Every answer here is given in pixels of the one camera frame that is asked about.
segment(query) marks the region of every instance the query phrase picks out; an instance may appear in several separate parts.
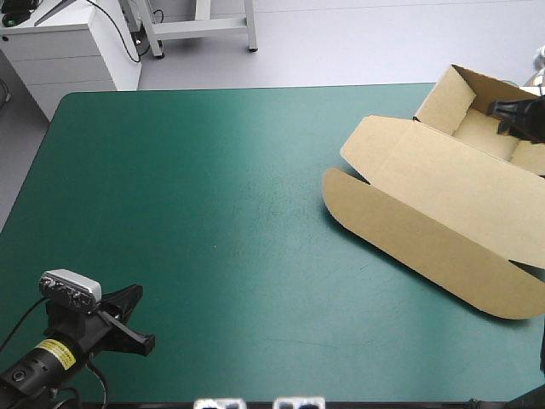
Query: white cabinet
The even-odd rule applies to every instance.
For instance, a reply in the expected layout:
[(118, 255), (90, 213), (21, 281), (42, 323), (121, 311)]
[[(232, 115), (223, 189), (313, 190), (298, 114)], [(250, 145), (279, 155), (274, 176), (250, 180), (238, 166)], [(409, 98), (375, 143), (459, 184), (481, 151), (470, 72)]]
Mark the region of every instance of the white cabinet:
[[(19, 26), (0, 26), (0, 50), (49, 120), (64, 95), (136, 90), (141, 72), (141, 64), (127, 56), (113, 24), (84, 0), (77, 0), (34, 27), (34, 21), (59, 1), (43, 0), (32, 17)], [(119, 3), (96, 3), (116, 21), (129, 52), (136, 58)]]

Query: cardboard box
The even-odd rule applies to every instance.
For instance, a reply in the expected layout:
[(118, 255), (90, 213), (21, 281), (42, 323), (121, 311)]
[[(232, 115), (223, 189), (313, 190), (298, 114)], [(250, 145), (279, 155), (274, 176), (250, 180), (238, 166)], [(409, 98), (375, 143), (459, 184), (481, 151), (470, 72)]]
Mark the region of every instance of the cardboard box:
[(545, 313), (545, 283), (513, 263), (545, 268), (545, 148), (497, 135), (498, 121), (483, 114), (493, 100), (532, 97), (450, 67), (415, 120), (361, 122), (341, 155), (369, 184), (326, 171), (327, 208), (486, 313)]

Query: black clamp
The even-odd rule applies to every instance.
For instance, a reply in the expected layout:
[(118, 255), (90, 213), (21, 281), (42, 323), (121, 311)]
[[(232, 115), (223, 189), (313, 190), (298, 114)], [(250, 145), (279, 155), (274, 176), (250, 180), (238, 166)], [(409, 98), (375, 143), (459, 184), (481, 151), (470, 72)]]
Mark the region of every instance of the black clamp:
[(497, 133), (545, 143), (545, 95), (533, 100), (493, 101), (486, 113), (501, 122)]
[(67, 338), (84, 355), (105, 350), (147, 356), (155, 347), (155, 336), (140, 334), (126, 326), (142, 295), (141, 285), (106, 294), (92, 314), (77, 313), (48, 302), (49, 327), (45, 335)]

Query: green mat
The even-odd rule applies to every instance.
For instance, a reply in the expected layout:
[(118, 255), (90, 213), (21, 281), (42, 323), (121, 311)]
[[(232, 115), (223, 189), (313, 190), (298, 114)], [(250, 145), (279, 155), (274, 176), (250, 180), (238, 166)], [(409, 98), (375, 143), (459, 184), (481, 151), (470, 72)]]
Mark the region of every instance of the green mat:
[[(321, 175), (369, 114), (431, 84), (66, 97), (0, 234), (0, 328), (47, 269), (144, 285), (147, 358), (96, 363), (114, 400), (509, 400), (542, 382), (542, 319), (493, 319), (342, 229)], [(41, 339), (42, 310), (0, 355)], [(88, 400), (100, 385), (76, 385)]]

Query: metal bracket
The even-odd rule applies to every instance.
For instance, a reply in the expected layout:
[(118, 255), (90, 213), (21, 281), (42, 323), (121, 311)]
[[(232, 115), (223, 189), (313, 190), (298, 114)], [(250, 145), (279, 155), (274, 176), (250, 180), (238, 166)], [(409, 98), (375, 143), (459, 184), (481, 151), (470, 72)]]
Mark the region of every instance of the metal bracket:
[(162, 41), (181, 38), (213, 37), (227, 34), (247, 34), (248, 49), (257, 51), (254, 0), (244, 0), (244, 17), (210, 18), (210, 0), (195, 0), (195, 20), (157, 23), (149, 0), (135, 2), (147, 39), (156, 58), (164, 56)]
[(325, 409), (325, 398), (322, 396), (277, 398), (272, 409)]

